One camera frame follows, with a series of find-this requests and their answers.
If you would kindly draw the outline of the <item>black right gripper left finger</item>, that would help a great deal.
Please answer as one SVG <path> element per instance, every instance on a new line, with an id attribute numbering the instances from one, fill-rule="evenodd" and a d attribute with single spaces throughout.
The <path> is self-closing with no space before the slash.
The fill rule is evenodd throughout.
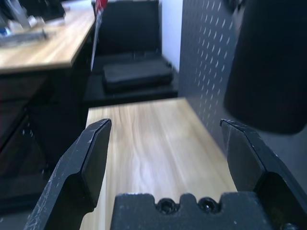
<path id="1" fill-rule="evenodd" d="M 106 170 L 112 122 L 90 124 L 59 159 L 26 230 L 78 230 L 97 207 Z"/>

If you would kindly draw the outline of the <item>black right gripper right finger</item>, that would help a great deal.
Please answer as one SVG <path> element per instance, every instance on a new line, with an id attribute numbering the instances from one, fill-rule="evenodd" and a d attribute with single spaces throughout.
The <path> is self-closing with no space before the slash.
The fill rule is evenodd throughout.
<path id="1" fill-rule="evenodd" d="M 307 194 L 260 135 L 241 123 L 220 121 L 227 163 L 238 191 L 254 192 L 276 230 L 307 228 Z"/>

